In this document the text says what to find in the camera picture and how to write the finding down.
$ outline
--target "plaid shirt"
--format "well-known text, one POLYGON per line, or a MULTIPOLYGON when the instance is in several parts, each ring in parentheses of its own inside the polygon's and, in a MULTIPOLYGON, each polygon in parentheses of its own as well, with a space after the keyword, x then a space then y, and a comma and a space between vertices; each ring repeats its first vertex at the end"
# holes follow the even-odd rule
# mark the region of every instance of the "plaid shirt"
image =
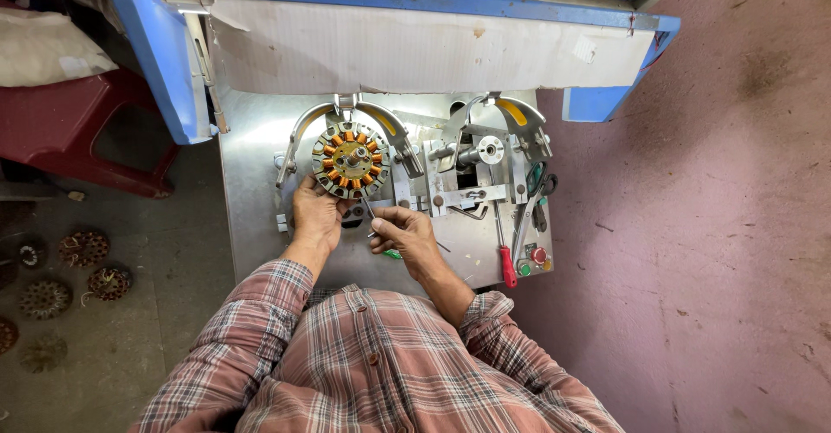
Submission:
POLYGON ((622 432, 500 292, 458 332, 425 298, 351 285, 303 311, 311 292, 293 261, 254 271, 130 431, 622 432))

